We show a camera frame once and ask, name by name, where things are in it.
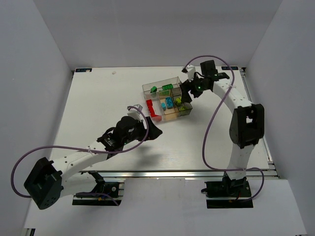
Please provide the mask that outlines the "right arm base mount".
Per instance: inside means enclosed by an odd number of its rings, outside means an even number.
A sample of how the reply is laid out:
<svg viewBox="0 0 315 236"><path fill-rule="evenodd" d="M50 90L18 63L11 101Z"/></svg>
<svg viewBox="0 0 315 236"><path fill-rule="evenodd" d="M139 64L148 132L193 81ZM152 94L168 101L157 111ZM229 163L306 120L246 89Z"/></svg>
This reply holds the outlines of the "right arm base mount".
<svg viewBox="0 0 315 236"><path fill-rule="evenodd" d="M247 178L231 180L227 174L221 181L207 181L201 190L206 195L208 209L253 208Z"/></svg>

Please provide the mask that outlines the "lime curved lego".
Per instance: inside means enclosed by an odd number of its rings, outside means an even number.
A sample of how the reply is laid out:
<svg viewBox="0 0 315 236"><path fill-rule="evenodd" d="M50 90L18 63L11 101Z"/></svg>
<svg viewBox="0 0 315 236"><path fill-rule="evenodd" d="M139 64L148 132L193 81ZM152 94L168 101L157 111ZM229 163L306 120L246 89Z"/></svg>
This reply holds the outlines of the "lime curved lego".
<svg viewBox="0 0 315 236"><path fill-rule="evenodd" d="M178 110L179 111L184 111L184 110L187 110L187 107L185 105L182 105L182 106L178 107Z"/></svg>

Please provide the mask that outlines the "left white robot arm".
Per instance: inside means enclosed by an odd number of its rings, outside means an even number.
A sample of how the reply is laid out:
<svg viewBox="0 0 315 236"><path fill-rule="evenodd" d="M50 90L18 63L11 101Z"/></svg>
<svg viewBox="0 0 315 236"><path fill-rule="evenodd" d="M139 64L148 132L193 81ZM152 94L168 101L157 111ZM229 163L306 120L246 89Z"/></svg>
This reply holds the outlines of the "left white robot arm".
<svg viewBox="0 0 315 236"><path fill-rule="evenodd" d="M78 150L58 160L39 159L24 187L40 210L51 207L61 197L74 195L79 198L112 200L118 205L119 185L105 182L97 171L83 172L87 167L108 160L133 141L155 140L162 134L150 117L144 121L124 116L105 131L86 149Z"/></svg>

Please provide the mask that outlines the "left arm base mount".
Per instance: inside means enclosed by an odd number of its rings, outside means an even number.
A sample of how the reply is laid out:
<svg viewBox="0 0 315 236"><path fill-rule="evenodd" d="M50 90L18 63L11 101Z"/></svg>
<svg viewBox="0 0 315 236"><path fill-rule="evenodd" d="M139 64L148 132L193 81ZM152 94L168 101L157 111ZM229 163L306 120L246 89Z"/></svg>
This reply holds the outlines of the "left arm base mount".
<svg viewBox="0 0 315 236"><path fill-rule="evenodd" d="M81 174L92 178L93 189L80 190L72 200L73 206L113 206L118 207L124 195L124 183L121 181L105 180L97 171Z"/></svg>

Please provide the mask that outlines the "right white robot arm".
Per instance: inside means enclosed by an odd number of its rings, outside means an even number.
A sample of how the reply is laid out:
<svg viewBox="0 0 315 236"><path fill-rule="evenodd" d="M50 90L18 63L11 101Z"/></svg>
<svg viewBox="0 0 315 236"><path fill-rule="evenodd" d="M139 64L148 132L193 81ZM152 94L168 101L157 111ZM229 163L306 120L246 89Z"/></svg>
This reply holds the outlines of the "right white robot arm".
<svg viewBox="0 0 315 236"><path fill-rule="evenodd" d="M215 62L208 60L200 65L198 73L193 65L185 65L182 72L187 80L180 84L182 103L190 103L204 91L217 95L232 113L229 136L233 143L229 164L224 173L230 181L243 181L254 147L264 136L264 107L253 104L235 87L235 75L218 72Z"/></svg>

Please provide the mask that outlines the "red curved lego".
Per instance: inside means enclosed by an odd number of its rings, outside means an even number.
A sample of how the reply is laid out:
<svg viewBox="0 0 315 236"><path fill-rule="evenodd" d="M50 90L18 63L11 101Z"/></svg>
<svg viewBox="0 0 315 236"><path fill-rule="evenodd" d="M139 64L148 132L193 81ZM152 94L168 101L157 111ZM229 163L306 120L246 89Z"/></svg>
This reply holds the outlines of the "red curved lego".
<svg viewBox="0 0 315 236"><path fill-rule="evenodd" d="M154 110L150 110L150 116L151 118L159 117L159 115L157 115Z"/></svg>

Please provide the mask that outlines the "cyan small lego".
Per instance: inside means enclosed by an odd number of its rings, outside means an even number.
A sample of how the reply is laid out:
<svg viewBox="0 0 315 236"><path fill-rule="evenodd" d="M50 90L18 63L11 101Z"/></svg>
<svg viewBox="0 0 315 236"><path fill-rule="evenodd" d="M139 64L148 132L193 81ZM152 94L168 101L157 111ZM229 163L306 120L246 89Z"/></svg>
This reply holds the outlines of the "cyan small lego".
<svg viewBox="0 0 315 236"><path fill-rule="evenodd" d="M162 109L165 111L166 110L166 104L165 103L161 103L161 107Z"/></svg>

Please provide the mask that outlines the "cyan long lego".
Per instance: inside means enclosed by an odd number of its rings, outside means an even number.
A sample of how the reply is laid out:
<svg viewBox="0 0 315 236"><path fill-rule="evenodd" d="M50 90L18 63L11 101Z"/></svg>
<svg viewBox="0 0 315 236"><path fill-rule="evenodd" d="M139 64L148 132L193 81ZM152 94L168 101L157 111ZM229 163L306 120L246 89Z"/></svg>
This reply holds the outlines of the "cyan long lego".
<svg viewBox="0 0 315 236"><path fill-rule="evenodd" d="M171 97L166 97L166 98L165 98L165 104L166 104L166 107L167 107L168 109L171 109L171 108L174 107L174 103L173 103L173 100L172 100Z"/></svg>

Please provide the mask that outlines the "small green number lego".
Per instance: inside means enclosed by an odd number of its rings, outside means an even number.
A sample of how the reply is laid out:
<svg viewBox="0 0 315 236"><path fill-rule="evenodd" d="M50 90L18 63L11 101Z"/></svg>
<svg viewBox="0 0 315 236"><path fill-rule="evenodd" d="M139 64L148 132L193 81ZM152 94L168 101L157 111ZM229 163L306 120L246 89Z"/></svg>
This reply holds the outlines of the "small green number lego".
<svg viewBox="0 0 315 236"><path fill-rule="evenodd" d="M150 94L156 94L157 90L158 90L158 89L157 89L156 86L151 87L151 89L150 89Z"/></svg>

